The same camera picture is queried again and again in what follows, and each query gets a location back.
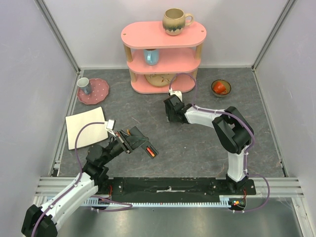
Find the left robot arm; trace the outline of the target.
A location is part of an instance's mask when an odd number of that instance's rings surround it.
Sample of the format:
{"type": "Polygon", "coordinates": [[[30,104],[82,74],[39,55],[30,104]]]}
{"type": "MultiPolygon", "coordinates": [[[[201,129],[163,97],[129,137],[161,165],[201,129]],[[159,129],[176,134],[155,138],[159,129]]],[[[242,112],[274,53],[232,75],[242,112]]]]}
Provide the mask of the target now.
{"type": "Polygon", "coordinates": [[[108,146],[98,144],[88,149],[86,163],[76,178],[55,197],[41,206],[33,204],[25,214],[21,233],[26,237],[56,237],[65,221],[94,194],[108,190],[108,168],[105,166],[121,153],[132,153],[138,147],[151,147],[148,137],[137,127],[130,134],[118,131],[108,146]]]}

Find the red orange battery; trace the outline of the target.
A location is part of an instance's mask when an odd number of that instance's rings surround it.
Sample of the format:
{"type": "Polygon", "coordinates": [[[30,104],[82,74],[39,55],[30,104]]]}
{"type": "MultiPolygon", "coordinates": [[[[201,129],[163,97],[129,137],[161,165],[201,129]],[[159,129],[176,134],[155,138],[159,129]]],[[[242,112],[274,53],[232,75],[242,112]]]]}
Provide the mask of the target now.
{"type": "Polygon", "coordinates": [[[148,151],[148,153],[154,158],[156,156],[156,154],[151,150],[150,147],[147,147],[146,150],[148,151]]]}

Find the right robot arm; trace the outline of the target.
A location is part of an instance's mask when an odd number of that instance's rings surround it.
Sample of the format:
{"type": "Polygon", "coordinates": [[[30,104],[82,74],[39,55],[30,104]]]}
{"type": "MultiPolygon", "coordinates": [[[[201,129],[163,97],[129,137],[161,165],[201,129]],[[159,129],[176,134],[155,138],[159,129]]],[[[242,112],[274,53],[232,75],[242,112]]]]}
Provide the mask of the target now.
{"type": "Polygon", "coordinates": [[[234,195],[242,191],[248,179],[246,158],[253,145],[254,131],[238,109],[230,106],[225,110],[211,110],[193,104],[185,105],[176,95],[169,96],[164,104],[169,122],[198,124],[215,130],[228,152],[227,191],[234,195]]]}

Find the black remote control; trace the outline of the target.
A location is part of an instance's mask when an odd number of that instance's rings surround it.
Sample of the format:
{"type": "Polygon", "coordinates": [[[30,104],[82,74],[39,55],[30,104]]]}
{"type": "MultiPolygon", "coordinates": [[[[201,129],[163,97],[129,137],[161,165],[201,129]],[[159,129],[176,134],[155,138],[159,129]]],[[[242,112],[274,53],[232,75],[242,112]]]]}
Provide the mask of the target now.
{"type": "Polygon", "coordinates": [[[158,155],[158,151],[149,141],[149,138],[144,136],[144,134],[136,126],[132,127],[129,133],[130,136],[128,139],[130,141],[128,142],[132,150],[142,148],[151,159],[154,159],[158,155]]]}

